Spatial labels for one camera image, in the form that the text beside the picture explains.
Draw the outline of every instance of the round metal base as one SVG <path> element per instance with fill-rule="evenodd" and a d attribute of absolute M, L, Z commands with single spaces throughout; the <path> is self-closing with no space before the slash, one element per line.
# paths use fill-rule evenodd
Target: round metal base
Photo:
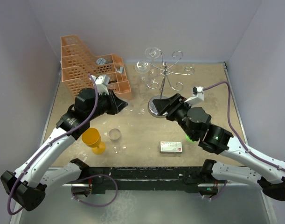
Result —
<path fill-rule="evenodd" d="M 166 117 L 167 112 L 165 112 L 163 115 L 159 115 L 159 114 L 158 114 L 158 111 L 157 111 L 155 105 L 153 104 L 153 100 L 154 100 L 154 99 L 160 99 L 160 96 L 155 96 L 155 97 L 152 97 L 152 98 L 150 99 L 150 101 L 148 102 L 148 112 L 149 112 L 151 115 L 153 115 L 154 117 L 156 117 L 156 118 L 164 118 L 164 117 Z"/>

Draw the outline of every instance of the wall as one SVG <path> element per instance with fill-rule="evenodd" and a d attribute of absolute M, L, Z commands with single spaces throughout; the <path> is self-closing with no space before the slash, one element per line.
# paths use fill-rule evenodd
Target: wall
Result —
<path fill-rule="evenodd" d="M 249 144 L 285 160 L 285 0 L 263 0 L 228 65 Z"/>
<path fill-rule="evenodd" d="M 261 0 L 29 0 L 60 57 L 60 36 L 78 34 L 95 55 L 116 53 L 126 61 L 160 48 L 184 61 L 226 61 Z"/>
<path fill-rule="evenodd" d="M 39 146 L 59 71 L 26 0 L 0 0 L 0 176 Z M 0 224 L 8 223 L 0 181 Z"/>

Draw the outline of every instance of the dish rack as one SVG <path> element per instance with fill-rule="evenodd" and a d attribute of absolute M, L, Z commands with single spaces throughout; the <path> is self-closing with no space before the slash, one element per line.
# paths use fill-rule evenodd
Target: dish rack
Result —
<path fill-rule="evenodd" d="M 83 88 L 93 88 L 88 74 L 110 77 L 108 89 L 125 99 L 132 99 L 123 59 L 115 54 L 95 56 L 76 35 L 62 36 L 62 82 L 75 97 Z"/>

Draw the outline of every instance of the table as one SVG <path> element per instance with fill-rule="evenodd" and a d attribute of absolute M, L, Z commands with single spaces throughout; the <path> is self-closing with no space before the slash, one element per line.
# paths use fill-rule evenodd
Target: table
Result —
<path fill-rule="evenodd" d="M 180 92 L 172 90 L 166 85 L 163 95 L 170 97 L 180 93 L 185 97 L 191 96 L 194 86 L 207 87 L 217 82 L 227 80 L 223 65 L 218 64 L 177 64 L 174 71 L 183 71 L 186 66 L 192 66 L 195 74 L 190 76 L 170 75 L 171 83 L 182 82 L 184 89 Z M 70 160 L 79 158 L 89 166 L 202 166 L 206 159 L 217 160 L 229 165 L 240 165 L 238 162 L 210 154 L 197 143 L 189 143 L 185 133 L 176 122 L 155 118 L 147 111 L 147 104 L 151 97 L 159 95 L 159 89 L 151 90 L 140 82 L 139 74 L 134 69 L 134 64 L 126 64 L 125 70 L 131 85 L 133 100 L 129 101 L 127 110 L 117 115 L 102 115 L 90 122 L 90 126 L 98 129 L 102 141 L 106 144 L 106 151 L 101 155 L 93 154 L 79 138 L 73 145 L 66 149 L 54 162 L 53 167 L 65 166 Z M 230 130 L 227 122 L 226 85 L 220 85 L 205 92 L 204 102 L 197 106 L 202 107 L 212 116 L 212 123 Z M 54 106 L 46 130 L 45 139 L 48 138 L 57 121 L 66 113 L 68 107 L 74 103 L 66 87 L 60 83 L 55 98 Z M 243 137 L 243 132 L 233 101 L 231 100 L 231 123 Z M 118 155 L 113 149 L 108 132 L 118 128 L 122 133 L 122 144 L 126 147 L 123 155 Z M 170 155 L 159 152 L 160 141 L 181 141 L 182 154 Z"/>

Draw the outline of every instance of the yellow cup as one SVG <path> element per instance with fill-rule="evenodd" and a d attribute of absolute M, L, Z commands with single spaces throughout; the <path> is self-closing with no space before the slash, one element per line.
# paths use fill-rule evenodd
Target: yellow cup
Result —
<path fill-rule="evenodd" d="M 105 143 L 101 141 L 99 131 L 93 127 L 87 129 L 82 134 L 81 139 L 84 144 L 91 148 L 94 154 L 102 154 L 106 149 Z"/>

